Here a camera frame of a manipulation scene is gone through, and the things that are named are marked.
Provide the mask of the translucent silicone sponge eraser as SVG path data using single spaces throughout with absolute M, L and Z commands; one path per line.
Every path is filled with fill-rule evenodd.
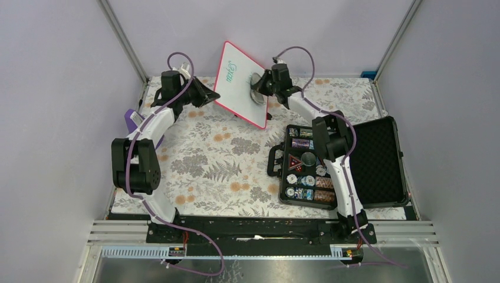
M 267 102 L 267 96 L 263 93 L 261 84 L 261 75 L 258 73 L 252 73 L 250 79 L 250 97 L 252 101 L 257 105 L 264 105 Z

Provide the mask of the red-framed whiteboard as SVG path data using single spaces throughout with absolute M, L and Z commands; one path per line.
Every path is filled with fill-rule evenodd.
M 216 104 L 259 129 L 267 126 L 268 99 L 257 103 L 251 96 L 251 78 L 264 68 L 239 47 L 223 43 L 219 68 L 213 87 L 221 97 Z

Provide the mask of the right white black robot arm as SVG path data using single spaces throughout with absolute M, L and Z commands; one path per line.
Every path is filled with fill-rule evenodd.
M 357 143 L 353 125 L 339 111 L 322 110 L 308 99 L 303 88 L 293 85 L 285 63 L 266 69 L 251 89 L 264 96 L 275 96 L 286 109 L 311 123 L 314 150 L 333 181 L 340 224 L 338 235 L 344 242 L 354 242 L 369 223 L 350 169 L 350 155 Z

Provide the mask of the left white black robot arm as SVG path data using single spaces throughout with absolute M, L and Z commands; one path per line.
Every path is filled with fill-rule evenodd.
M 174 221 L 177 209 L 154 194 L 162 175 L 156 149 L 184 106 L 201 108 L 220 95 L 187 71 L 164 71 L 160 81 L 151 113 L 127 137 L 112 141 L 111 166 L 114 185 L 139 200 L 152 222 L 162 224 L 161 236 L 168 242 L 176 242 L 183 234 L 182 225 Z

